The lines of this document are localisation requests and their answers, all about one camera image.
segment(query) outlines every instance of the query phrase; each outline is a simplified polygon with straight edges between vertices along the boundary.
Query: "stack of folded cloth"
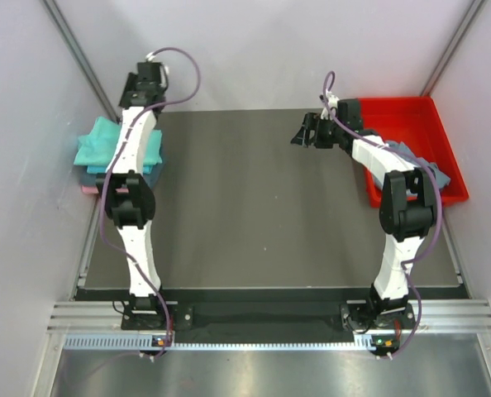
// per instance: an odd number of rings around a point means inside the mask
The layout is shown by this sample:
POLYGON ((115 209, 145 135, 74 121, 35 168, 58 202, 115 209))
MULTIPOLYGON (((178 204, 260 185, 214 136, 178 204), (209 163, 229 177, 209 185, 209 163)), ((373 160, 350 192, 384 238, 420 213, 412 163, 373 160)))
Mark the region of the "stack of folded cloth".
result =
MULTIPOLYGON (((410 163, 412 163, 415 167, 419 166, 418 164, 414 164, 409 159, 409 157, 416 157, 416 156, 414 155, 414 153, 412 153, 411 149, 409 149, 409 147, 405 143, 403 143, 403 142, 398 143, 396 141, 386 141, 385 143, 387 143, 390 148, 395 149, 396 151, 405 154, 407 157, 405 157, 404 159, 409 161, 410 163)), ((450 184, 451 178, 449 176, 447 176, 446 174, 444 174, 442 171, 440 171, 438 169, 438 165, 436 165, 436 163, 430 163, 429 161, 427 161, 426 159, 424 159, 422 157, 417 157, 417 158, 418 158, 418 161, 422 162, 424 165, 427 165, 427 167, 433 171, 433 174, 435 175, 436 185, 438 186, 439 190, 444 189, 448 184, 450 184)), ((382 190, 383 186, 382 186, 381 182, 378 179, 376 179, 375 177, 373 177, 373 180, 374 180, 374 185, 378 189, 382 190)), ((416 195, 414 193, 408 192, 408 196, 416 196, 416 195)))
MULTIPOLYGON (((120 135, 121 126, 99 117, 91 132, 79 137, 79 151, 74 158, 74 165, 87 167, 80 177, 82 191, 85 194, 98 194, 95 184, 97 174, 106 172, 107 166, 115 155, 120 135)), ((143 160, 143 177, 151 188, 157 183, 164 164, 161 137, 161 131, 152 131, 143 160)))

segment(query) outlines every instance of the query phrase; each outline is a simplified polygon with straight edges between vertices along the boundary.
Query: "dark gray tabletop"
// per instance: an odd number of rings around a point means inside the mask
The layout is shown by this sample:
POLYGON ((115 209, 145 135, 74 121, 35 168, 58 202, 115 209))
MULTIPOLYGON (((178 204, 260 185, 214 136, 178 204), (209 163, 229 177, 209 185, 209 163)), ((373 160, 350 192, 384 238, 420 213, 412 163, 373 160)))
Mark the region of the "dark gray tabletop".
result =
MULTIPOLYGON (((364 170, 339 149, 289 145, 305 110, 161 116, 167 163, 155 187, 155 266, 166 288, 359 287, 385 236, 364 170)), ((112 223, 107 234, 121 244, 112 223)), ((441 236, 420 286, 458 285, 441 236)), ((126 258, 98 238, 86 288, 126 288, 126 258)))

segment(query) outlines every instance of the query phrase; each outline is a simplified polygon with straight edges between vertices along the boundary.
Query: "red tray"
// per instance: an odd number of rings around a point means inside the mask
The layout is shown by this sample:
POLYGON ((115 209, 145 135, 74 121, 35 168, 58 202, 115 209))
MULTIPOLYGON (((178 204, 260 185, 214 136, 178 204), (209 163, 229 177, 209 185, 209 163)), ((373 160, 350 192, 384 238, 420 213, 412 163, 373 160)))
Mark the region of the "red tray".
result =
MULTIPOLYGON (((384 141, 404 142, 417 157, 436 162, 451 182, 441 191, 442 205, 449 206, 468 199, 446 132, 429 97, 362 98, 361 116, 365 128, 373 128, 384 141)), ((381 190, 374 186, 372 175, 365 170, 370 206, 378 208, 381 190)))

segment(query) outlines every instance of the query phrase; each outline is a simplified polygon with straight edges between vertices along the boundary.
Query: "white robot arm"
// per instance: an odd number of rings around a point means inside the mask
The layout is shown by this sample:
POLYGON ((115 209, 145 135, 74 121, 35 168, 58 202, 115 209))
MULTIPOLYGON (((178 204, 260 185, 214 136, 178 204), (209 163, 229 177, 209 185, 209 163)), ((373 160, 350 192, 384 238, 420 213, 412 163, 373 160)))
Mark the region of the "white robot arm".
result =
MULTIPOLYGON (((121 135, 117 142, 114 158, 117 156, 124 142, 126 142, 126 146, 122 152, 122 157, 113 166, 112 172, 114 175, 124 175, 130 173, 130 171, 139 175, 143 173, 143 160, 145 158, 148 139, 156 124, 154 113, 144 113, 131 130, 130 139, 126 139, 130 125, 143 109, 140 106, 132 106, 122 111, 121 135)), ((159 289, 161 287, 161 279, 155 271, 154 253, 150 239, 151 228, 152 219, 147 220, 142 228, 138 226, 117 226, 125 251, 131 253, 137 260, 143 273, 159 289)), ((154 294, 154 291, 143 280, 141 274, 135 267, 135 263, 130 258, 128 258, 128 268, 130 270, 130 294, 136 297, 147 297, 154 294)))
POLYGON ((355 139, 330 118, 324 108, 321 114, 307 113, 292 143, 304 147, 329 149, 339 146, 361 163, 383 186, 379 220, 386 233, 381 269, 370 288, 368 318, 391 313, 405 313, 408 306, 406 272, 412 264, 402 262, 415 257, 417 250, 436 221, 436 200, 428 176, 401 156, 383 150, 387 146, 374 131, 364 129, 357 99, 338 100, 327 93, 328 107, 335 108, 337 118, 347 127, 372 141, 355 139), (408 200, 408 191, 415 198, 408 200))
MULTIPOLYGON (((367 136, 366 138, 380 146, 387 145, 380 136, 367 136)), ((398 155, 379 149, 362 140, 353 142, 352 158, 369 170, 382 186, 388 172, 414 170, 414 165, 398 155)), ((408 295, 408 284, 401 263, 412 259, 423 241, 424 237, 415 236, 399 242, 393 235, 386 235, 381 269, 374 281, 374 287, 381 299, 402 299, 408 295)), ((408 264, 406 267, 410 272, 412 264, 408 264)))
MULTIPOLYGON (((161 308, 156 296, 161 280, 155 270, 150 239, 155 197, 142 176, 142 170, 148 140, 162 109, 155 108, 155 105, 164 103, 168 75, 163 64, 151 61, 138 63, 137 72, 128 74, 120 102, 123 108, 121 134, 113 160, 107 167, 111 178, 106 184, 107 175, 97 175, 97 187, 101 194, 106 190, 103 196, 105 213, 113 220, 121 235, 124 251, 129 253, 130 299, 124 318, 134 318, 133 326, 140 329, 142 323, 152 328, 160 321, 157 319, 157 323, 151 323, 151 319, 144 318, 141 323, 136 316, 141 313, 160 314, 161 308), (154 110, 143 112, 149 106, 154 110)), ((124 320, 122 327, 130 329, 130 325, 125 327, 124 320)))

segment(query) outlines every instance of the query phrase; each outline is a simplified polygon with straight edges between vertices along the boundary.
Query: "white wall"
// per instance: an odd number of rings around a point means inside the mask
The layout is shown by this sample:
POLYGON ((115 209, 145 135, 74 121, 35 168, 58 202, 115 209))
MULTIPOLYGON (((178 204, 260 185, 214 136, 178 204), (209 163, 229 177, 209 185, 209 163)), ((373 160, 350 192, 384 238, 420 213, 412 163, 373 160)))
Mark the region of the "white wall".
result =
POLYGON ((32 386, 53 303, 82 252, 92 200, 76 136, 102 109, 37 0, 0 2, 0 396, 32 386))
MULTIPOLYGON (((314 108, 329 69, 348 96, 418 95, 470 0, 58 0, 110 100, 162 46, 192 52, 198 96, 173 110, 314 108)), ((169 98, 193 71, 179 55, 169 98)))
POLYGON ((472 290, 491 304, 491 1, 433 98, 470 192, 446 216, 472 290))

